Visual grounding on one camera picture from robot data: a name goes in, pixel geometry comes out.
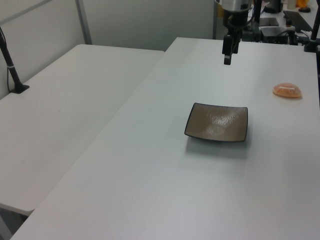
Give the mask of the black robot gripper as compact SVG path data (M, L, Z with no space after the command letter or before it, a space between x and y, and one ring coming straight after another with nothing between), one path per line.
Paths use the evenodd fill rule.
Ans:
M248 19L249 11L229 11L223 10L223 26L227 28L227 33L223 38L222 54L224 55L224 65L230 65L232 54L237 54L241 33L251 22Z

